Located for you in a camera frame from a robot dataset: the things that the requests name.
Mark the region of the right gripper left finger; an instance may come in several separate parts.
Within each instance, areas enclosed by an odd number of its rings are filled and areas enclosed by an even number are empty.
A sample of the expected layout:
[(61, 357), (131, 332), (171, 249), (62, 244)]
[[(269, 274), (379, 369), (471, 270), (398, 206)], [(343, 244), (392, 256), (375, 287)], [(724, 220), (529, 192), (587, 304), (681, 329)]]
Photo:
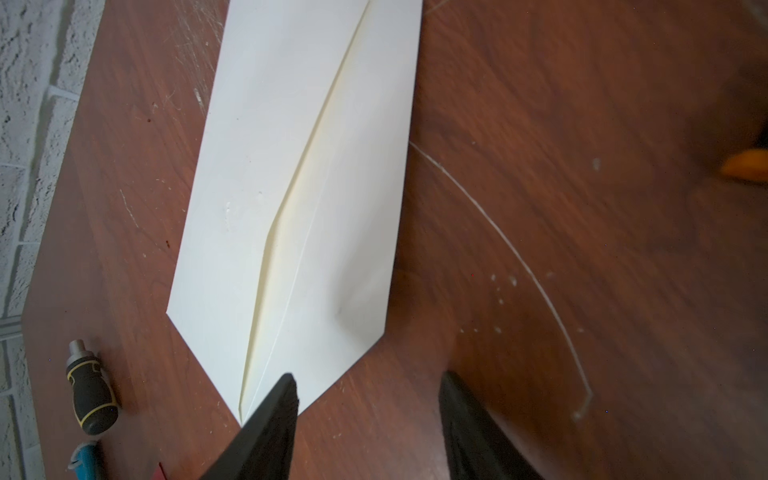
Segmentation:
[(205, 480), (287, 480), (294, 450), (299, 399), (292, 374), (280, 377)]

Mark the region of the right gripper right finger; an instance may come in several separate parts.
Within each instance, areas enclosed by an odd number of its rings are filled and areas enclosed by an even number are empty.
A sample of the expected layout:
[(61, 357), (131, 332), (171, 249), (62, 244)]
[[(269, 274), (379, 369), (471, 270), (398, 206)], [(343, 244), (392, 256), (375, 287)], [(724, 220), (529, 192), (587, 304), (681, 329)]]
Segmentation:
[(456, 373), (443, 373), (438, 398), (452, 480), (541, 477)]

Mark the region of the cream envelope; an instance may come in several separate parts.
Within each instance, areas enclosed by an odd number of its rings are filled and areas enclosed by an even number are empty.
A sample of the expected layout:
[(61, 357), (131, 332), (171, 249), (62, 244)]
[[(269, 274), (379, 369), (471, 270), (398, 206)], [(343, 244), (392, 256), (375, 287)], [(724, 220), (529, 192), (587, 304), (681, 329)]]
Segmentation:
[(422, 5), (230, 4), (167, 313), (239, 423), (384, 334)]

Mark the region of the pink white letter card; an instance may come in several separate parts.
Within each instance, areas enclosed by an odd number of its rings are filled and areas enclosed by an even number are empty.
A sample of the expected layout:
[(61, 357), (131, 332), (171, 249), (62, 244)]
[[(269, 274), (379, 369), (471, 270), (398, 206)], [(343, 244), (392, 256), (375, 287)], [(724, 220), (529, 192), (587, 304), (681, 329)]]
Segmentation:
[(162, 468), (162, 465), (160, 463), (158, 463), (155, 466), (152, 472), (151, 480), (167, 480), (164, 470)]

